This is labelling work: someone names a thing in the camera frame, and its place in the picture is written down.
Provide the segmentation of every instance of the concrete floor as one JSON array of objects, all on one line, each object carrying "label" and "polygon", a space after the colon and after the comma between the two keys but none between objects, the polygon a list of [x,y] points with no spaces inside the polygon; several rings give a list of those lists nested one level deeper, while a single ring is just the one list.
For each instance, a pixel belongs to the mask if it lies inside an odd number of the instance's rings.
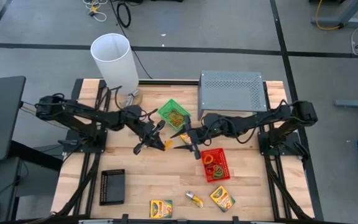
[{"label": "concrete floor", "polygon": [[[339,14],[351,1],[324,5],[321,15]],[[0,10],[5,2],[0,0]],[[276,4],[288,51],[351,52],[353,29],[322,31],[310,24],[315,4],[307,0],[276,0]],[[87,16],[80,0],[14,0],[0,21],[0,43],[90,45],[100,35],[121,33],[109,5],[103,5],[101,12],[107,14],[106,22]],[[131,12],[126,34],[135,46],[280,51],[269,0],[146,0]],[[201,70],[262,72],[264,80],[284,81],[290,98],[282,56],[138,54],[154,78],[197,79]],[[324,219],[358,223],[358,110],[333,106],[335,99],[358,99],[358,58],[290,57],[290,65],[299,99],[313,102],[319,117],[306,132]],[[140,78],[147,78],[139,66],[138,71]],[[77,78],[101,77],[88,50],[0,48],[0,77],[14,75],[27,77],[23,99],[32,103],[51,93],[70,95]],[[64,137],[65,130],[19,113],[14,140],[39,147]],[[61,149],[50,153],[61,154]],[[26,197],[20,200],[18,218],[46,216],[52,204],[57,174],[32,165],[29,170],[30,176],[19,186],[18,194]]]}]

